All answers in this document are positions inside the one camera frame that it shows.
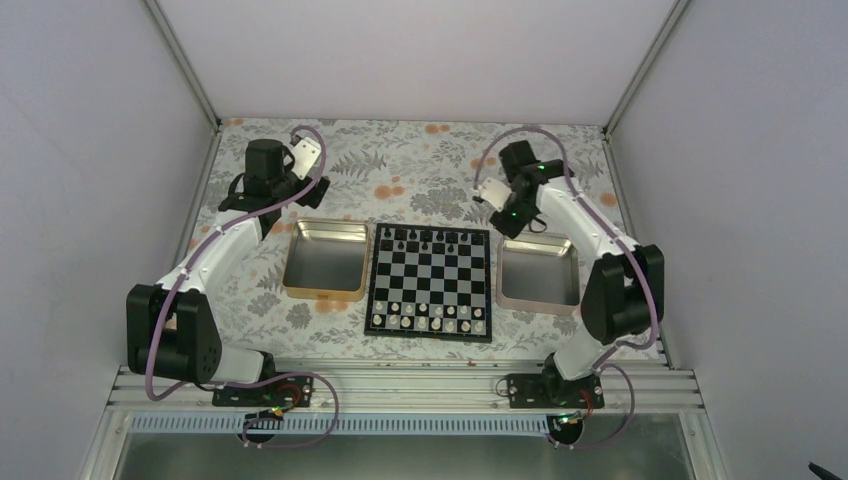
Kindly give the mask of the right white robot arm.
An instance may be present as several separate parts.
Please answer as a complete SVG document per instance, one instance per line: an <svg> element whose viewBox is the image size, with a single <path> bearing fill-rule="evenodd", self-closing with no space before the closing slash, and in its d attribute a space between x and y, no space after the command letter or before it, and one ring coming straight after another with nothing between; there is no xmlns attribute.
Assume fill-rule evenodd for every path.
<svg viewBox="0 0 848 480"><path fill-rule="evenodd" d="M491 225L508 239L551 220L590 264L579 301L583 328L544 361L536 384L547 403L565 407L590 392L621 347L644 350L659 333L664 256L617 229L578 186L565 159L541 161L526 140L499 153L505 181L486 179L477 192L491 204Z"/></svg>

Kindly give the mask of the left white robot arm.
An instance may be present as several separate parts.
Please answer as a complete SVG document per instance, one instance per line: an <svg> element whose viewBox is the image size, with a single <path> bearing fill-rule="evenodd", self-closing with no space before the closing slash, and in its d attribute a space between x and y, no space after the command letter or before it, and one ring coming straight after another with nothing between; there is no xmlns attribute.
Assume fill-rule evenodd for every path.
<svg viewBox="0 0 848 480"><path fill-rule="evenodd" d="M147 383L238 384L255 405L270 402L278 377L272 356L227 346L215 320L220 291L233 270L268 236L283 208L317 208L330 181L318 133L290 142L249 141L245 168L230 183L210 230L173 270L126 298L127 363Z"/></svg>

